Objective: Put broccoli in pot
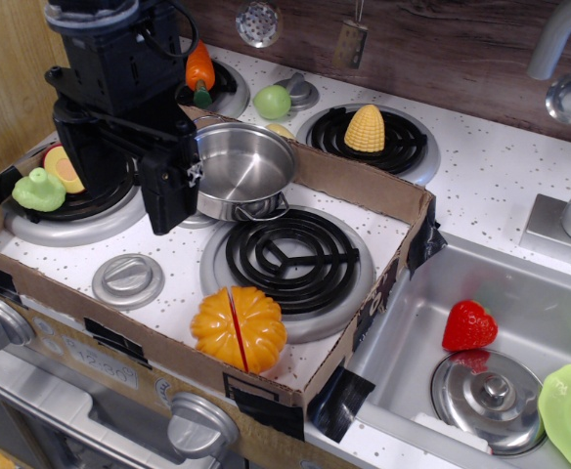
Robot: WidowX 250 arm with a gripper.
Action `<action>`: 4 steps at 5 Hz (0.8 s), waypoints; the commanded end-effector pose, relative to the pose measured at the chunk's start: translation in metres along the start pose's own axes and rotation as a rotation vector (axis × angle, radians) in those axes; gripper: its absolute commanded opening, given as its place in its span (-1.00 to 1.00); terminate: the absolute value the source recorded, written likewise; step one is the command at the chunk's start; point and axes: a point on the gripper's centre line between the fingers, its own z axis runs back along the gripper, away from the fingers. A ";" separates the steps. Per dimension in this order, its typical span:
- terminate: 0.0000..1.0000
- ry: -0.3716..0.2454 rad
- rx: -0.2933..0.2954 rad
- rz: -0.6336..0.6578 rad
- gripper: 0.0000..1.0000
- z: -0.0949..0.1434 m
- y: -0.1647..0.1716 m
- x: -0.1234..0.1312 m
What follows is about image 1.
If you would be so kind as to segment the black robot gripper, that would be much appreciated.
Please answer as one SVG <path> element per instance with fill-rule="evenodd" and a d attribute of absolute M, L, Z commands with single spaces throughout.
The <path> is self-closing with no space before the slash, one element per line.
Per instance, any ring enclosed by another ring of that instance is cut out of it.
<path fill-rule="evenodd" d="M 133 162 L 106 138 L 153 143 L 138 161 L 155 235 L 197 212 L 202 161 L 196 126 L 175 92 L 198 27 L 180 1 L 50 1 L 46 23 L 63 41 L 66 67 L 46 73 L 58 99 L 53 120 L 91 195 L 115 190 Z"/>

